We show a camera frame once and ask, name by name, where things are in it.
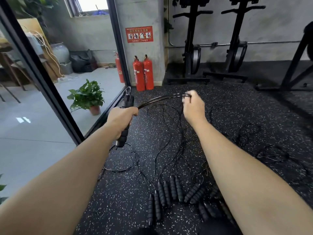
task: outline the fire extinguisher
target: fire extinguisher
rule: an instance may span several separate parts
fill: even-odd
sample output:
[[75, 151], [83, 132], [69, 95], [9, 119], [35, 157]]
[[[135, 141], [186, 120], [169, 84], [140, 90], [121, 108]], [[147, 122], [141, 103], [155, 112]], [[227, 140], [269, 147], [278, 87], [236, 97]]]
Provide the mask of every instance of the fire extinguisher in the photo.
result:
[[152, 61], [150, 59], [148, 59], [147, 55], [145, 56], [145, 59], [143, 61], [143, 71], [145, 74], [146, 89], [152, 90], [154, 88]]
[[118, 75], [119, 75], [119, 81], [121, 83], [125, 83], [124, 82], [123, 72], [122, 72], [122, 67], [120, 65], [120, 61], [119, 61], [119, 57], [118, 57], [118, 52], [115, 52], [115, 56], [116, 56], [115, 64], [116, 64], [117, 72], [118, 72]]
[[143, 77], [142, 62], [139, 61], [137, 56], [135, 56], [135, 59], [133, 62], [133, 68], [134, 68], [134, 72], [135, 72], [137, 90], [138, 91], [145, 90], [145, 79]]

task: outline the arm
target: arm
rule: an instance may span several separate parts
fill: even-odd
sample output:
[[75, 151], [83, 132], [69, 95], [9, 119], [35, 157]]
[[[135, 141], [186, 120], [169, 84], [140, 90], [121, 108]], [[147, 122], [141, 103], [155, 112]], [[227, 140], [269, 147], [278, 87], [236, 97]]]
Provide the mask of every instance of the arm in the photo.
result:
[[111, 110], [104, 126], [0, 206], [0, 233], [72, 235], [94, 191], [112, 142], [136, 107]]
[[184, 115], [196, 131], [210, 169], [244, 235], [313, 234], [313, 211], [277, 174], [240, 149], [205, 118], [195, 91]]

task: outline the concrete wall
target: concrete wall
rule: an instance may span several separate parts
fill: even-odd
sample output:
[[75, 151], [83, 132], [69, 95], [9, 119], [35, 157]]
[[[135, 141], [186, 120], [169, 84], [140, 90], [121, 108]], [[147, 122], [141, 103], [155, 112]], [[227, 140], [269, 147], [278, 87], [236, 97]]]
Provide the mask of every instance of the concrete wall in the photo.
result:
[[82, 16], [71, 18], [64, 0], [59, 0], [44, 18], [49, 34], [56, 41], [62, 41], [70, 51], [92, 50], [98, 63], [115, 62], [116, 49], [109, 15]]
[[[132, 84], [134, 55], [143, 61], [147, 54], [152, 60], [155, 85], [161, 85], [165, 74], [163, 0], [115, 0], [115, 4]], [[140, 26], [152, 26], [153, 42], [127, 43], [125, 28]]]
[[[313, 0], [260, 0], [258, 5], [265, 5], [264, 10], [251, 10], [246, 13], [240, 32], [240, 39], [248, 42], [297, 41], [303, 36], [304, 27], [313, 21]], [[221, 11], [237, 8], [229, 0], [210, 0], [199, 10], [213, 10], [211, 15], [199, 15], [195, 26], [194, 43], [219, 44], [230, 43], [236, 14], [221, 15]], [[170, 0], [170, 41], [174, 45], [185, 45], [188, 18], [174, 14], [189, 12], [189, 7], [173, 7]], [[292, 59], [298, 43], [255, 44], [249, 45], [245, 61], [270, 61]], [[224, 62], [227, 47], [201, 49], [201, 62]], [[184, 49], [169, 49], [169, 62], [182, 62]]]

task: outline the hand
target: hand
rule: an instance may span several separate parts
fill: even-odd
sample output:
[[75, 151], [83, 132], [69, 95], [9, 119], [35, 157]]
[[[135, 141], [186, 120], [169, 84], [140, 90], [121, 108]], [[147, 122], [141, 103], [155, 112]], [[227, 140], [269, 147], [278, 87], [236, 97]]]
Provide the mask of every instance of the hand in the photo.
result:
[[131, 123], [131, 119], [133, 115], [138, 115], [137, 107], [129, 107], [129, 108], [120, 108], [114, 107], [109, 115], [107, 122], [108, 125], [114, 125], [117, 129], [116, 131], [116, 139], [118, 139], [122, 133], [122, 131], [127, 127], [128, 124]]
[[190, 94], [191, 98], [186, 96], [182, 99], [184, 103], [184, 116], [189, 124], [195, 128], [195, 126], [207, 122], [205, 118], [204, 102], [195, 90], [190, 90], [186, 93]]

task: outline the warning sign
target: warning sign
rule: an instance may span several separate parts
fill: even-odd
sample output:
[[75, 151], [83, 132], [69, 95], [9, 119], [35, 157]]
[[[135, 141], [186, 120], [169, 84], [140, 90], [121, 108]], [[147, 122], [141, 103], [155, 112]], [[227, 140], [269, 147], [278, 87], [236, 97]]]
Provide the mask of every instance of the warning sign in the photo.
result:
[[152, 26], [125, 28], [127, 42], [153, 42]]

